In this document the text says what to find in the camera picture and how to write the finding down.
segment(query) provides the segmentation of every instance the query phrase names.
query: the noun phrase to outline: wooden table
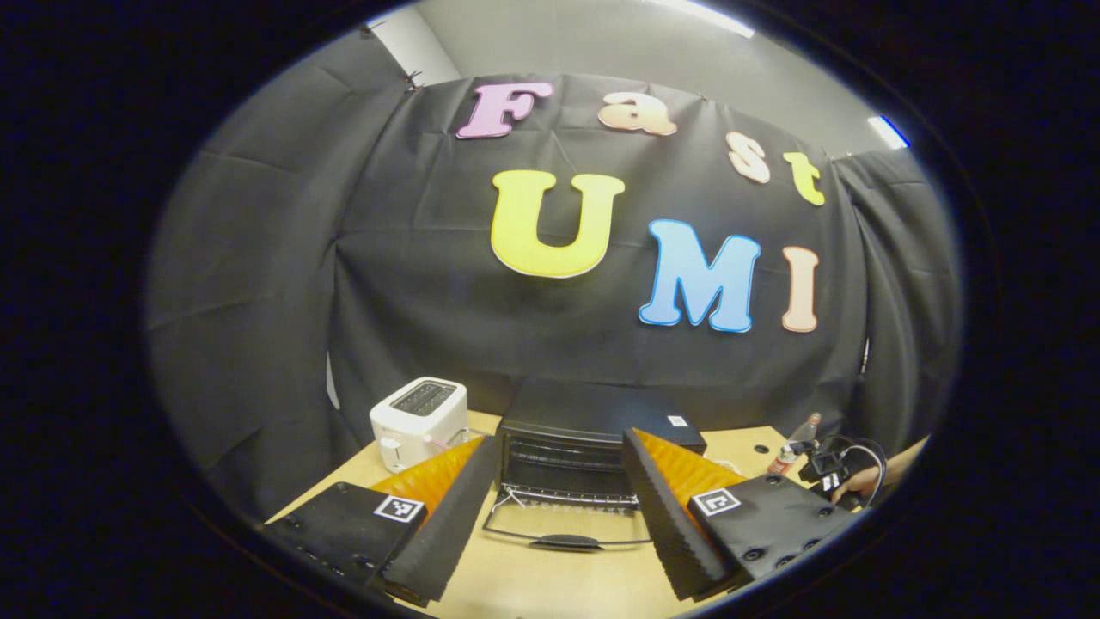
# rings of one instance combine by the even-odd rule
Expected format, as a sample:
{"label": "wooden table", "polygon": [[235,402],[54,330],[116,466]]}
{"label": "wooden table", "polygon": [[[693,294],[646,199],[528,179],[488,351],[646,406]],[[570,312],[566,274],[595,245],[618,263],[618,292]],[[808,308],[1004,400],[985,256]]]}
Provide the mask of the wooden table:
{"label": "wooden table", "polygon": [[[492,434],[499,422],[499,417],[470,412],[470,428],[473,430]],[[702,434],[706,440],[704,455],[707,458],[726,461],[748,478],[762,475],[783,443],[783,436],[768,427]],[[754,450],[756,445],[765,445],[769,452],[757,453]],[[798,479],[798,471],[804,462],[805,456],[801,456],[788,472],[788,477],[809,486]],[[371,443],[268,522],[283,518],[338,482],[369,487],[388,476],[389,473],[382,466],[377,444]],[[651,543],[609,545],[604,552],[585,554],[531,549],[522,541],[482,531],[481,524],[495,499],[494,485],[494,490],[485,497],[477,523],[442,599],[430,603],[427,609],[407,606],[441,619],[667,618],[707,601],[696,604],[691,599],[681,601],[675,598]],[[494,528],[502,516],[503,509],[494,515]],[[556,520],[569,519],[574,529],[568,532],[580,534],[585,534],[585,531],[576,531],[578,523],[586,526],[584,523],[590,522],[588,534],[597,539],[603,532],[601,529],[608,527],[609,519],[627,518],[610,515],[579,518],[576,513],[536,508],[524,509],[522,512],[512,509],[508,516],[514,521],[516,518],[527,519],[525,524],[551,526]],[[635,518],[645,535],[641,516]],[[616,528],[622,530],[620,521],[616,522]]]}

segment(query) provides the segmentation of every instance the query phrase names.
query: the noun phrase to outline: white label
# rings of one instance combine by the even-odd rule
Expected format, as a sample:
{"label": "white label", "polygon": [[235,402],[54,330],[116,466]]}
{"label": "white label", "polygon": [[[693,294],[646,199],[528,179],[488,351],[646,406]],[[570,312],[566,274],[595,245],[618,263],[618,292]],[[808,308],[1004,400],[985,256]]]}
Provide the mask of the white label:
{"label": "white label", "polygon": [[738,501],[736,497],[730,495],[729,490],[726,490],[725,488],[718,488],[717,490],[697,495],[692,497],[691,500],[695,501],[695,505],[703,510],[703,515],[707,517],[726,510],[732,510],[741,505],[741,502]]}
{"label": "white label", "polygon": [[382,505],[374,510],[374,513],[382,518],[396,520],[397,522],[409,522],[416,512],[420,511],[424,504],[411,499],[399,499],[397,497],[386,497]]}

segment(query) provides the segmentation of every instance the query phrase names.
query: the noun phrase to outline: pink letter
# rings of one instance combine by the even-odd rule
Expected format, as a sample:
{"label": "pink letter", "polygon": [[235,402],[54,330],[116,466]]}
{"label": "pink letter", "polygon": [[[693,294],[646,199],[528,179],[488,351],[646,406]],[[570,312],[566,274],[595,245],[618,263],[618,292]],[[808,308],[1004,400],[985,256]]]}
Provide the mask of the pink letter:
{"label": "pink letter", "polygon": [[[522,92],[510,98],[514,92]],[[470,117],[470,123],[459,129],[455,135],[463,140],[471,137],[503,137],[512,131],[512,125],[504,121],[505,112],[510,112],[515,120],[522,120],[531,113],[535,97],[549,97],[553,86],[549,81],[529,84],[488,84],[477,87],[477,104]]]}

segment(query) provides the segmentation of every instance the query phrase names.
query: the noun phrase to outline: letter m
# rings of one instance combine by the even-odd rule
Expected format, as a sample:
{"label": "letter m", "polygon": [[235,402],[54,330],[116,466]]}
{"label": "letter m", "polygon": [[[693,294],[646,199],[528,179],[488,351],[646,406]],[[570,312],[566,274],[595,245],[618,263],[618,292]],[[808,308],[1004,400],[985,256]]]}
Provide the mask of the letter m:
{"label": "letter m", "polygon": [[641,322],[662,327],[679,323],[681,313],[675,300],[676,290],[682,290],[692,325],[703,322],[717,298],[711,327],[722,332],[749,331],[749,290],[752,264],[760,255],[759,243],[745,236],[727,236],[714,262],[707,265],[691,224],[657,219],[649,223],[649,232],[657,237],[657,277],[653,296],[638,311]]}

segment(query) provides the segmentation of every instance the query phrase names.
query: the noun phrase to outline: water bottle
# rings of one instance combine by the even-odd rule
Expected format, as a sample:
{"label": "water bottle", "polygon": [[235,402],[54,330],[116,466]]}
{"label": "water bottle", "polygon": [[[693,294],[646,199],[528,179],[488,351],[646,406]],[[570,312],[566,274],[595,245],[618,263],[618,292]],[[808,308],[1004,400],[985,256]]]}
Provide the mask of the water bottle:
{"label": "water bottle", "polygon": [[801,443],[803,441],[813,441],[814,436],[817,435],[817,424],[822,422],[821,413],[813,413],[805,423],[799,427],[791,436],[787,439],[783,446],[779,450],[779,455],[772,461],[771,466],[768,467],[768,473],[778,473],[779,475],[787,475],[787,471],[791,468],[794,461],[799,460],[799,456],[791,450],[791,443]]}

